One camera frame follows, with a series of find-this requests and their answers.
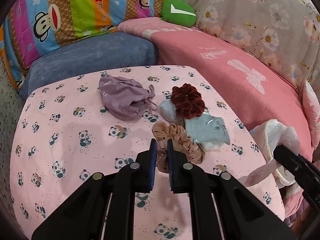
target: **beige scrunchie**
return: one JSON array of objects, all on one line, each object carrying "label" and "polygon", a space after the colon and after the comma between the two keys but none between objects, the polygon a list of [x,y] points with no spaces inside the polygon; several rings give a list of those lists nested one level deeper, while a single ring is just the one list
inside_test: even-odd
[{"label": "beige scrunchie", "polygon": [[167,161],[167,140],[172,139],[175,151],[182,152],[186,155],[188,162],[198,164],[202,162],[202,153],[197,144],[191,141],[186,130],[181,126],[171,123],[169,126],[158,121],[152,126],[153,136],[158,142],[157,150],[157,167],[164,173],[169,173]]}]

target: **blue cushion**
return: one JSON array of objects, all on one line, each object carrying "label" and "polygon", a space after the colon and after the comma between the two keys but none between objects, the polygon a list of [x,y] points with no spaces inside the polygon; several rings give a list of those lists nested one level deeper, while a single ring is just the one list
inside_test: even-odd
[{"label": "blue cushion", "polygon": [[127,33],[106,33],[59,48],[31,65],[20,89],[25,102],[37,88],[96,71],[156,65],[156,46]]}]

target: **green round cushion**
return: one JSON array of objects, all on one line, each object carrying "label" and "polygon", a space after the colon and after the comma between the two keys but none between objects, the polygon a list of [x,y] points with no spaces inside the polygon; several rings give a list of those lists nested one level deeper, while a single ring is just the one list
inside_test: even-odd
[{"label": "green round cushion", "polygon": [[185,27],[192,27],[197,20],[195,10],[182,0],[165,1],[161,14],[162,20]]}]

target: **white check mark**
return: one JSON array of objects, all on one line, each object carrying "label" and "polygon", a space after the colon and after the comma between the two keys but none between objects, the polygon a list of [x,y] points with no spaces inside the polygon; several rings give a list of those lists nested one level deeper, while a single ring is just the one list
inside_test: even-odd
[{"label": "white check mark", "polygon": [[190,13],[190,12],[186,12],[186,11],[183,11],[183,10],[179,10],[179,9],[176,9],[173,4],[171,4],[171,10],[170,10],[171,13],[182,13],[182,14],[188,14],[188,15],[192,15],[192,16],[195,16],[197,17],[194,13]]}]

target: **purple drawstring bag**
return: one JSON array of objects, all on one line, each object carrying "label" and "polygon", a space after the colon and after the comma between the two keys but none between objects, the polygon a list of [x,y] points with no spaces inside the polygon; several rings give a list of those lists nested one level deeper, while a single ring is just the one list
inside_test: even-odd
[{"label": "purple drawstring bag", "polygon": [[139,82],[124,77],[107,75],[99,81],[103,104],[116,118],[124,121],[142,117],[147,108],[157,110],[156,104],[151,101],[155,97],[153,85],[150,85],[149,89],[144,89]]}]

